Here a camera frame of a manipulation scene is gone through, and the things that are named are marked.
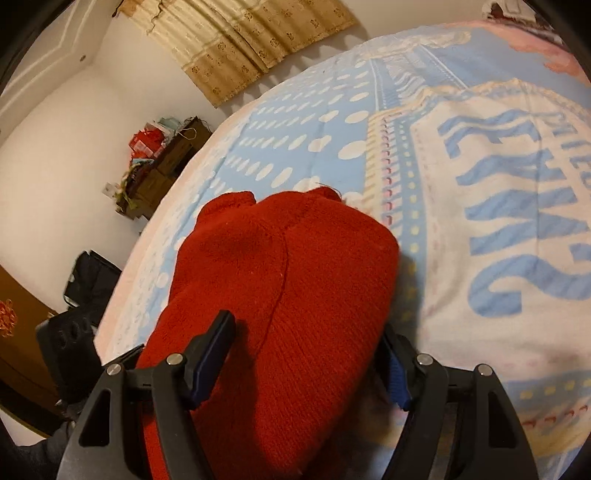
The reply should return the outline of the dark sleeved left forearm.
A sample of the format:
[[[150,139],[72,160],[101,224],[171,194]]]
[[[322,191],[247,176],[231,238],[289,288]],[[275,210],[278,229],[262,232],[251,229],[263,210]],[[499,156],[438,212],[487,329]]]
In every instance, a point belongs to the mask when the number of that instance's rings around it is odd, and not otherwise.
[[[55,480],[76,423],[64,422],[47,439],[31,446],[17,446],[1,424],[1,478]]]

